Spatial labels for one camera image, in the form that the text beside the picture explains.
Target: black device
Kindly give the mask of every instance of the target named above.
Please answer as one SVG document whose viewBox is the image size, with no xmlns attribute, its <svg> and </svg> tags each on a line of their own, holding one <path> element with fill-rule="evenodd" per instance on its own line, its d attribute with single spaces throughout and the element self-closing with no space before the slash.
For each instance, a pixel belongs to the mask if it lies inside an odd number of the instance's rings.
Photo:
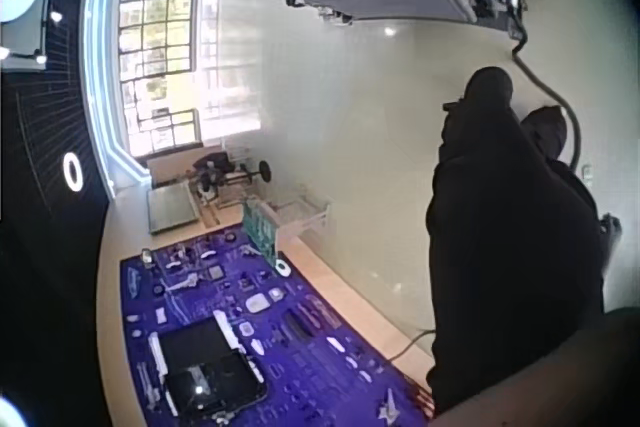
<svg viewBox="0 0 640 427">
<path fill-rule="evenodd" d="M 159 337 L 165 377 L 178 415 L 196 420 L 241 410 L 267 394 L 247 357 L 229 347 L 215 319 Z"/>
</svg>

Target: floor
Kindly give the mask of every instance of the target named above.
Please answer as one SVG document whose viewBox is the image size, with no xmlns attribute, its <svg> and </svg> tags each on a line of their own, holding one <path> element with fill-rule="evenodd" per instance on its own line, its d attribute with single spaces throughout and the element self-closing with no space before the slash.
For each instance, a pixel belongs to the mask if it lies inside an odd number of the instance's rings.
<svg viewBox="0 0 640 427">
<path fill-rule="evenodd" d="M 602 213 L 624 237 L 606 282 L 609 308 L 640 299 L 638 23 L 626 0 L 528 0 L 523 58 L 575 107 L 581 165 Z M 224 21 L 222 0 L 221 31 Z M 310 9 L 260 0 L 245 15 L 252 55 L 244 85 L 260 105 L 251 137 L 275 189 L 303 184 L 332 203 L 321 257 L 408 336 L 434 325 L 425 212 L 441 105 L 486 65 L 514 79 L 524 116 L 545 97 L 511 63 L 502 33 L 436 22 L 326 25 Z M 385 27 L 396 29 L 385 36 Z M 224 57 L 224 42 L 221 43 Z M 565 158 L 571 155 L 568 145 Z M 421 346 L 428 350 L 430 340 Z"/>
</svg>

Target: person's leg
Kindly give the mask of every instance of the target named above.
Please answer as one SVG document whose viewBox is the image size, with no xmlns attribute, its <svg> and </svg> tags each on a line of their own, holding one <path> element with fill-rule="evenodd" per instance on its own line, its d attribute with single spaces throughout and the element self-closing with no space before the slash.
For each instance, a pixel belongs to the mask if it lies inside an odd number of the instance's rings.
<svg viewBox="0 0 640 427">
<path fill-rule="evenodd" d="M 504 71 L 477 72 L 443 130 L 427 213 L 437 414 L 555 348 L 601 296 L 593 214 L 528 140 L 511 93 Z"/>
</svg>

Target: window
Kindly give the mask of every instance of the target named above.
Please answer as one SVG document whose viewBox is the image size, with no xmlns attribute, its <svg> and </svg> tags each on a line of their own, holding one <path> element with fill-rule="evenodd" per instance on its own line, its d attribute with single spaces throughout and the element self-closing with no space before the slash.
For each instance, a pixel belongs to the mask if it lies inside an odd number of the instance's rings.
<svg viewBox="0 0 640 427">
<path fill-rule="evenodd" d="M 120 82 L 134 156 L 199 140 L 189 85 L 192 7 L 193 0 L 120 0 Z"/>
</svg>

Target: white ring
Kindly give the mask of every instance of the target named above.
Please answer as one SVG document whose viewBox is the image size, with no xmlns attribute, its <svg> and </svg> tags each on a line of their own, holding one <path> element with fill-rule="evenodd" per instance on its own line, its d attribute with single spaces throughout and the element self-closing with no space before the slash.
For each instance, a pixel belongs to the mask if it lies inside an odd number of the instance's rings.
<svg viewBox="0 0 640 427">
<path fill-rule="evenodd" d="M 72 165 L 75 170 L 75 178 L 71 172 Z M 82 178 L 82 167 L 80 167 L 78 156 L 72 152 L 64 154 L 62 170 L 64 171 L 64 180 L 67 181 L 69 188 L 74 192 L 80 192 L 84 186 L 84 179 Z"/>
</svg>

